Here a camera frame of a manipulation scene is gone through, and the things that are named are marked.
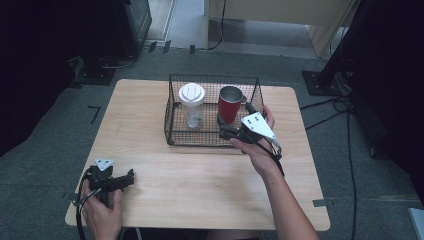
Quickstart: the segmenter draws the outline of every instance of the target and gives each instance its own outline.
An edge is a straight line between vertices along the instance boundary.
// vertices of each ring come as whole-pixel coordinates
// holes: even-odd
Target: red paper cup
[[[226,124],[236,119],[242,99],[243,92],[234,86],[225,86],[219,92],[218,114]]]

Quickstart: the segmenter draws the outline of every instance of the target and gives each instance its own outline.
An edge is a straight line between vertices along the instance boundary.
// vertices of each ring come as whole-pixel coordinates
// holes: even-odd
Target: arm
[[[271,111],[265,106],[264,112],[267,116],[268,125],[272,128],[275,121]],[[311,222],[271,157],[256,145],[246,144],[237,139],[230,139],[230,142],[234,147],[249,155],[253,167],[262,177],[279,239],[318,239]],[[269,146],[264,139],[260,141],[260,144]]]
[[[85,180],[82,196],[90,193],[90,182]],[[113,209],[107,208],[95,196],[84,204],[83,216],[96,240],[115,240],[122,228],[122,191],[116,190]]]

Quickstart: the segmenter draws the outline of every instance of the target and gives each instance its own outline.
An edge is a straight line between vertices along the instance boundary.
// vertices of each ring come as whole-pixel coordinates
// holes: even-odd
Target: forearm
[[[279,239],[319,239],[277,167],[263,174]]]

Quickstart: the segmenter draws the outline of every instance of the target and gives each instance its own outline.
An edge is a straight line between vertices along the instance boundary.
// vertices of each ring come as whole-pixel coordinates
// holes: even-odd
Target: white cup lid
[[[205,89],[199,84],[188,83],[180,88],[178,95],[184,105],[193,107],[203,103]]]

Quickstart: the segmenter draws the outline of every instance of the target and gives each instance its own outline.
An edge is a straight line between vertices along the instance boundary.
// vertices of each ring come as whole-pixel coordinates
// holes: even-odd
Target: wire basket
[[[205,90],[202,120],[196,128],[187,126],[178,96],[179,89],[188,83],[197,83]],[[171,74],[164,127],[167,143],[174,146],[231,147],[227,140],[219,138],[217,123],[219,91],[228,85],[238,87],[246,101],[257,111],[263,112],[262,92],[257,77]],[[242,103],[232,126],[240,127],[241,118],[248,115]]]

